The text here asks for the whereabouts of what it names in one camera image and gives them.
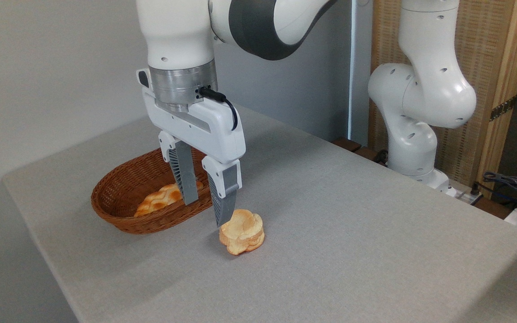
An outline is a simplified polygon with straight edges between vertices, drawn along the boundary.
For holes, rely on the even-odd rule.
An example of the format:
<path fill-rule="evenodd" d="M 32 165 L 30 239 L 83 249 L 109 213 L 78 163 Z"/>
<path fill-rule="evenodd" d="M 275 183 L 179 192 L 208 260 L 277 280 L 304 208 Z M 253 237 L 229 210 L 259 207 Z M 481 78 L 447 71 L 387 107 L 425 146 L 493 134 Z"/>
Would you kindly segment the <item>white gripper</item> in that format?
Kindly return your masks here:
<path fill-rule="evenodd" d="M 163 159 L 170 164 L 183 201 L 189 205 L 198 200 L 191 151 L 194 147 L 208 155 L 202 165 L 208 174 L 215 219 L 220 227 L 231 219 L 237 190 L 242 188 L 238 159 L 245 154 L 246 145 L 241 120 L 234 128 L 234 110 L 209 98 L 192 104 L 188 112 L 174 112 L 156 104 L 149 78 L 146 68 L 137 70 L 149 118 L 162 130 L 158 139 Z"/>

